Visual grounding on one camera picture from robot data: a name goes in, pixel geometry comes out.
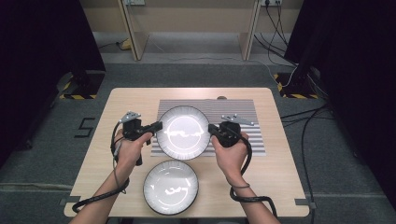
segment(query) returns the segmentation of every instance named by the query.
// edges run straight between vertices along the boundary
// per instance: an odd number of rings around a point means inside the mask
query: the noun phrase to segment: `hand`
[[[122,129],[118,130],[115,137],[115,141],[122,138]],[[152,133],[144,133],[138,139],[130,141],[127,139],[120,140],[116,147],[121,143],[121,148],[119,152],[118,166],[127,166],[129,168],[134,168],[136,161],[139,159],[142,152],[143,145],[152,137]]]
[[[246,133],[241,133],[241,135],[248,140]],[[228,182],[232,186],[244,186],[246,182],[242,178],[241,167],[248,154],[244,142],[239,140],[232,147],[223,147],[215,135],[212,136],[211,140],[215,148],[218,166],[226,176]]]

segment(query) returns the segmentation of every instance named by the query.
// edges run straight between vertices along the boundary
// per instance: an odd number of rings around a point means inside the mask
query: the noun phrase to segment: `striped mat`
[[[241,130],[249,136],[248,141],[252,146],[253,156],[265,156],[262,132],[253,100],[161,100],[157,120],[160,120],[161,116],[169,109],[180,105],[189,105],[199,109],[205,114],[209,123],[216,124],[218,127],[220,123],[225,121],[221,118],[222,115],[237,114],[240,118],[253,121],[254,126],[241,124]],[[155,136],[152,139],[151,156],[166,156],[158,145]],[[215,149],[211,143],[201,156],[215,156]]]

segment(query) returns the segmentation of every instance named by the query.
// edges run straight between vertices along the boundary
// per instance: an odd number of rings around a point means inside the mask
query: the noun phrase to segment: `black curtain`
[[[43,115],[68,72],[105,71],[78,0],[0,1],[0,166]]]
[[[320,15],[338,7],[335,22],[321,45],[312,49]],[[352,146],[359,152],[396,208],[396,19],[393,0],[305,0],[290,38],[287,57],[309,62],[321,73],[335,114]]]

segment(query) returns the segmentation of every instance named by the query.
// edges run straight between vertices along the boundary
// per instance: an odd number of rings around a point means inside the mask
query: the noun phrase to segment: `person's left hand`
[[[115,141],[122,138],[122,129],[117,131]],[[130,141],[127,139],[120,140],[116,147],[121,143],[121,148],[119,152],[118,166],[127,166],[129,168],[134,168],[136,161],[139,159],[142,152],[143,144],[145,144],[152,137],[152,133],[144,133],[138,139]]]

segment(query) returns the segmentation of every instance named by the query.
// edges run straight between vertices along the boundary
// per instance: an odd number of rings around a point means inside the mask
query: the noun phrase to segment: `table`
[[[142,115],[142,125],[156,121],[161,99],[252,99],[261,126],[266,156],[253,157],[244,174],[258,195],[274,200],[280,217],[305,217],[308,206],[296,205],[295,199],[305,199],[290,147],[278,115],[273,95],[266,88],[121,88],[114,89],[107,100],[87,155],[81,165],[70,196],[91,197],[112,171],[110,137],[117,121],[128,111]],[[111,217],[165,217],[152,211],[143,196],[144,180],[155,165],[169,157],[150,157],[151,146],[144,146],[143,165],[135,167],[126,194],[120,194]],[[215,157],[198,157],[185,161],[196,172],[199,192],[195,202],[185,212],[170,217],[245,217],[240,204],[229,196],[230,186],[216,164]],[[67,203],[64,213],[72,217],[73,203]]]

